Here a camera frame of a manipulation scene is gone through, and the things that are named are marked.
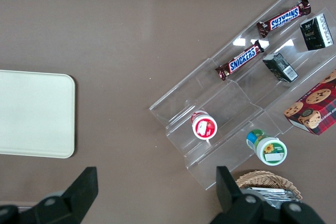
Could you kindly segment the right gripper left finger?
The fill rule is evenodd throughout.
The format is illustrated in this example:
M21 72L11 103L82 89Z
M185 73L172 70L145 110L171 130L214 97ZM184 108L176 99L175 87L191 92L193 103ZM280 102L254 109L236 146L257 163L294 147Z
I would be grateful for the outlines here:
M96 167L87 167L60 196L34 207L37 223L81 223L98 195Z

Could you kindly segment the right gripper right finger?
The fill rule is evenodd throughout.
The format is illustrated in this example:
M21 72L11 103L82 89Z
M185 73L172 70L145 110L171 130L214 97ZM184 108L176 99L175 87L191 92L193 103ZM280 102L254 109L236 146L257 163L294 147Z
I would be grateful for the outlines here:
M260 223L264 214L261 199L243 194L226 166L216 167L216 193L222 212L211 223Z

